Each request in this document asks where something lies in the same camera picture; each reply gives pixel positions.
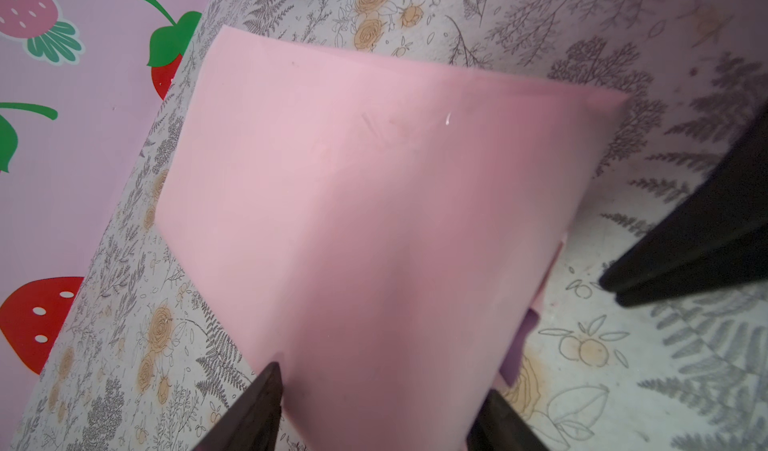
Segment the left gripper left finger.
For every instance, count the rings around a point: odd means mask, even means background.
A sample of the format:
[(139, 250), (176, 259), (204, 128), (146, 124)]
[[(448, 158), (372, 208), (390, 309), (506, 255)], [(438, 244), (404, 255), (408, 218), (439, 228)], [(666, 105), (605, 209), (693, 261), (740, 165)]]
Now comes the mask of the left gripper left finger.
[(279, 363), (270, 362), (193, 450), (273, 451), (282, 395)]

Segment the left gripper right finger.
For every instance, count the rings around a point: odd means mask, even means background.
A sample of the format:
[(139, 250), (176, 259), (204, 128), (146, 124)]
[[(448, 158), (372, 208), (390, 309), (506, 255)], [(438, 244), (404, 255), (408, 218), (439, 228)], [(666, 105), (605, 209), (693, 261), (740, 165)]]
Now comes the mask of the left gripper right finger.
[(503, 396), (491, 389), (467, 436), (468, 451), (548, 451)]

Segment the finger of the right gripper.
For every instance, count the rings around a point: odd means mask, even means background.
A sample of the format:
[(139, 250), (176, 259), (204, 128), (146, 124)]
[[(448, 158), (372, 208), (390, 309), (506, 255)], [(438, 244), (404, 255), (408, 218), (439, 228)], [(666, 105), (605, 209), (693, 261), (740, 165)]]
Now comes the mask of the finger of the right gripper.
[(767, 110), (762, 109), (709, 178), (600, 277), (608, 292), (691, 263), (767, 226)]
[(763, 226), (691, 263), (616, 292), (615, 301), (621, 307), (636, 307), (766, 279), (767, 226)]

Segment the purple wrapping paper sheet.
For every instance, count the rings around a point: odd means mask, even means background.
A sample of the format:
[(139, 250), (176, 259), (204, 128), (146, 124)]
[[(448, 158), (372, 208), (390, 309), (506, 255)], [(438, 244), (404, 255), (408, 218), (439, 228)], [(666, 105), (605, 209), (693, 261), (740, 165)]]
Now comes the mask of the purple wrapping paper sheet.
[(458, 450), (626, 93), (225, 27), (156, 208), (312, 450)]

